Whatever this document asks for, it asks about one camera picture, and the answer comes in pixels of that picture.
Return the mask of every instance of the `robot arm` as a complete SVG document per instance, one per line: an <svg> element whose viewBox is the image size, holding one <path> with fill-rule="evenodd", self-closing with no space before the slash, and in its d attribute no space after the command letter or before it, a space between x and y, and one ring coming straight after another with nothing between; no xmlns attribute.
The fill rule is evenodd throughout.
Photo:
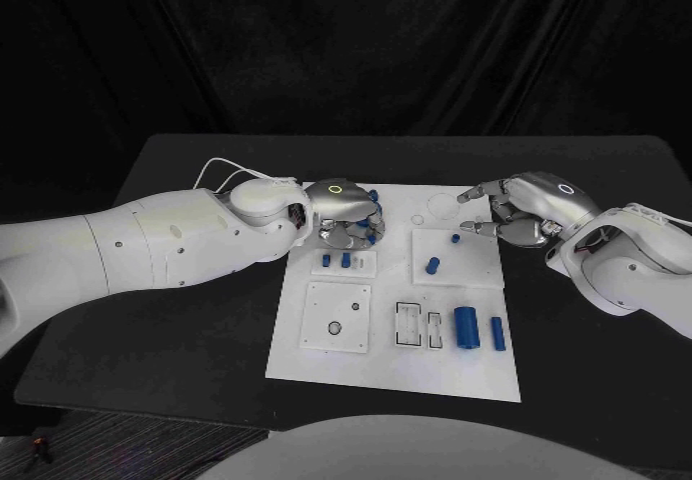
<svg viewBox="0 0 692 480"><path fill-rule="evenodd" d="M0 357L74 305L195 285L282 257L311 233L314 212L334 228L354 214L383 228L367 193L341 182L335 198L311 195L292 179L256 178L229 193L167 192L99 213L1 225Z"/></svg>
<svg viewBox="0 0 692 480"><path fill-rule="evenodd" d="M546 173L487 182L456 200L484 194L504 223L462 222L459 228L523 247L557 237L547 266L570 277L589 302L612 315L648 311L692 338L692 236L671 218L637 204L601 213L585 193Z"/></svg>

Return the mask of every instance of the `blue block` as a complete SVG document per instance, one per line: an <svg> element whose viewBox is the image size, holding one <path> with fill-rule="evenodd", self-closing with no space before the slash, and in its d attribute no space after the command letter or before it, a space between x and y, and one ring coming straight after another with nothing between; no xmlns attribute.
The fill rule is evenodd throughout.
<svg viewBox="0 0 692 480"><path fill-rule="evenodd" d="M501 331L501 318L500 317L492 317L490 319L490 326L492 327L494 349L498 352L502 352L507 348L504 347L504 332Z"/></svg>
<svg viewBox="0 0 692 480"><path fill-rule="evenodd" d="M425 267L425 271L428 275L433 275L436 273L436 267L439 266L439 259L432 257L428 262L428 266Z"/></svg>
<svg viewBox="0 0 692 480"><path fill-rule="evenodd" d="M472 307L456 307L453 309L453 324L456 327L456 346L459 348L478 348L478 321Z"/></svg>

